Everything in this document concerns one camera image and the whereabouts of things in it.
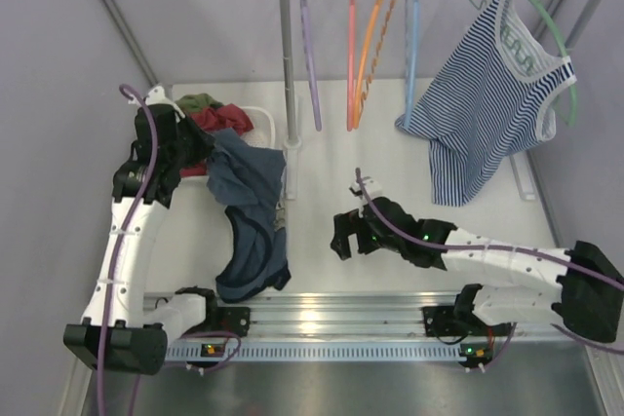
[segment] blue striped shirt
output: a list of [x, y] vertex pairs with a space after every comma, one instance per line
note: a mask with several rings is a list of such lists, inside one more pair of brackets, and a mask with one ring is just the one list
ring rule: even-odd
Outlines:
[[490, 0], [418, 104], [396, 122], [430, 140], [434, 203], [467, 204], [503, 158], [553, 138], [552, 101], [575, 81], [569, 57], [548, 55], [512, 0]]

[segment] cable tie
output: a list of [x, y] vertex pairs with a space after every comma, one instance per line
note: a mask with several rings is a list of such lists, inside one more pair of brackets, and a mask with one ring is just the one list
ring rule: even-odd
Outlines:
[[124, 231], [122, 229], [111, 229], [110, 230], [110, 234], [111, 236], [138, 236], [139, 231]]
[[488, 239], [487, 241], [485, 241], [482, 246], [484, 247], [483, 250], [481, 251], [481, 259], [482, 261], [486, 261], [486, 255], [488, 255], [488, 249], [489, 246], [491, 245], [491, 239]]
[[120, 282], [119, 280], [111, 280], [110, 278], [98, 278], [97, 282], [100, 284], [121, 284], [123, 286], [127, 286], [128, 282]]

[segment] green cloth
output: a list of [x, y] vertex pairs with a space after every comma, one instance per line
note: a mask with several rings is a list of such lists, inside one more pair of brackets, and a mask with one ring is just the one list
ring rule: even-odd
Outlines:
[[217, 101], [212, 96], [201, 93], [200, 95], [185, 95], [175, 102], [185, 114], [193, 114], [211, 107], [218, 109], [223, 106], [222, 102]]

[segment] red cloth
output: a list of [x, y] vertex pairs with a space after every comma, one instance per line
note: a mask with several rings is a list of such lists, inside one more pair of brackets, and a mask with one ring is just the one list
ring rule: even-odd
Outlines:
[[[204, 132], [234, 129], [240, 136], [254, 129], [254, 124], [248, 115], [236, 104], [228, 104], [218, 109], [207, 107], [200, 112], [189, 114], [188, 117], [193, 119]], [[180, 177], [190, 177], [191, 175], [206, 175], [207, 173], [206, 162], [203, 161], [192, 168], [184, 168], [179, 172], [179, 175]]]

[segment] clothing pile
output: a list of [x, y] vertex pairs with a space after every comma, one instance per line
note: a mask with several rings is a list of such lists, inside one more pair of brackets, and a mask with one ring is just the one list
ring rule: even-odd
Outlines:
[[[176, 103], [204, 132], [234, 129], [238, 135], [242, 135], [254, 129], [254, 124], [243, 109], [236, 104], [223, 105], [222, 102], [205, 93], [185, 95]], [[192, 168], [184, 168], [179, 175], [190, 177], [206, 175], [206, 173], [206, 163], [202, 162]]]
[[254, 125], [234, 104], [223, 105], [202, 94], [186, 95], [177, 105], [200, 129], [214, 137], [214, 150], [208, 161], [184, 169], [180, 175], [205, 175], [208, 171], [208, 188], [225, 206], [225, 215], [232, 225], [234, 252], [216, 277], [220, 299], [240, 302], [268, 286], [282, 289], [291, 279], [280, 200], [284, 154], [243, 141], [240, 135], [251, 131]]

